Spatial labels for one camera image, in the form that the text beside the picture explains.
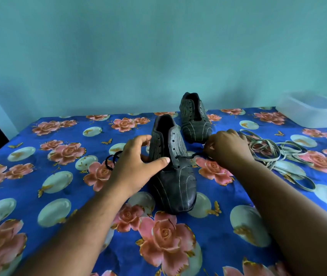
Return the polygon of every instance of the black shoelace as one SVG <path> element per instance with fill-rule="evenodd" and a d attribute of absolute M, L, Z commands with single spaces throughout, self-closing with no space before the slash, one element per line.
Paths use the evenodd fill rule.
<path fill-rule="evenodd" d="M 116 160 L 119 158 L 119 155 L 120 155 L 122 152 L 123 152 L 123 151 L 118 151 L 118 152 L 116 152 L 115 154 L 113 154 L 113 155 L 109 155 L 108 157 L 106 157 L 106 159 L 105 159 L 105 166 L 107 167 L 107 169 L 109 169 L 109 170 L 113 170 L 113 167 L 110 167 L 110 166 L 107 164 L 107 161 L 109 161 L 110 158 L 112 157 L 112 163 L 113 163 L 114 166 L 115 166 Z M 178 155 L 178 156 L 176 156 L 175 158 L 176 158 L 176 159 L 178 159 L 178 158 L 182 158 L 182 159 L 188 159 L 188 160 L 191 160 L 191 159 L 193 159 L 193 158 L 196 157 L 196 156 L 201 156 L 201 157 L 203 157 L 203 158 L 205 158 L 205 159 L 207 159 L 207 160 L 213 161 L 212 158 L 208 157 L 208 156 L 207 156 L 206 154 L 204 154 L 203 152 L 200 152 L 200 153 L 194 153 L 194 154 L 191 155 L 191 156 L 180 156 L 180 155 Z M 174 166 L 174 165 L 172 165 L 172 166 L 170 166 L 170 168 L 179 168 L 179 166 Z"/>

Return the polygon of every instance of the teal wall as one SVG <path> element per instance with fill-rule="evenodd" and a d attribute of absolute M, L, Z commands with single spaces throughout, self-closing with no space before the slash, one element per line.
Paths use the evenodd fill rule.
<path fill-rule="evenodd" d="M 327 0 L 0 0 L 0 105 L 41 116 L 327 95 Z"/>

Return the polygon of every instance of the bedsheet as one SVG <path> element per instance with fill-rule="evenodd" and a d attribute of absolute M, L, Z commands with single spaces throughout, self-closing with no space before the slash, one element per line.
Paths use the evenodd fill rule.
<path fill-rule="evenodd" d="M 162 114 L 41 118 L 2 147 L 0 275 L 10 275 L 103 188 L 111 173 L 105 158 L 122 150 L 129 139 L 150 134 L 154 119 Z M 180 112 L 168 114 L 180 126 Z M 311 178 L 314 192 L 294 187 L 327 210 L 327 129 L 302 128 L 271 107 L 207 114 L 214 133 L 246 128 L 275 142 L 293 140 L 305 146 L 309 152 L 303 157 L 311 164 L 286 160 L 284 168 Z M 201 144 L 186 143 L 186 147 L 188 154 L 203 149 Z M 148 152 L 149 146 L 142 148 L 143 154 Z M 144 187 L 117 214 L 94 276 L 223 275 L 224 271 L 230 276 L 261 275 L 255 269 L 270 269 L 277 275 L 285 269 L 282 254 L 236 178 L 216 162 L 196 157 L 192 163 L 198 191 L 194 209 L 168 215 Z M 157 242 L 162 239 L 162 231 L 152 230 L 157 223 L 171 233 L 166 243 Z M 8 229 L 12 234 L 4 234 Z M 179 246 L 165 250 L 175 242 L 173 237 L 180 239 Z"/>

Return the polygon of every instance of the white plastic box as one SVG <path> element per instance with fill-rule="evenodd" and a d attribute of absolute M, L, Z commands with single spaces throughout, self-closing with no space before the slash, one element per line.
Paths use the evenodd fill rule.
<path fill-rule="evenodd" d="M 305 128 L 327 128 L 327 97 L 312 91 L 283 93 L 276 110 Z"/>

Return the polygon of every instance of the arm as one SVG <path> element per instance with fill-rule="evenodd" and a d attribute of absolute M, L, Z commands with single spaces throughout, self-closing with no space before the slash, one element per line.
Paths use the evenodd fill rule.
<path fill-rule="evenodd" d="M 114 170 L 97 192 L 41 250 L 30 257 L 14 276 L 88 276 L 101 252 L 111 223 L 124 202 L 138 192 L 169 159 L 145 164 L 141 146 L 150 135 L 130 140 Z"/>
<path fill-rule="evenodd" d="M 205 153 L 242 184 L 295 275 L 327 275 L 327 212 L 256 162 L 234 130 L 212 135 Z"/>

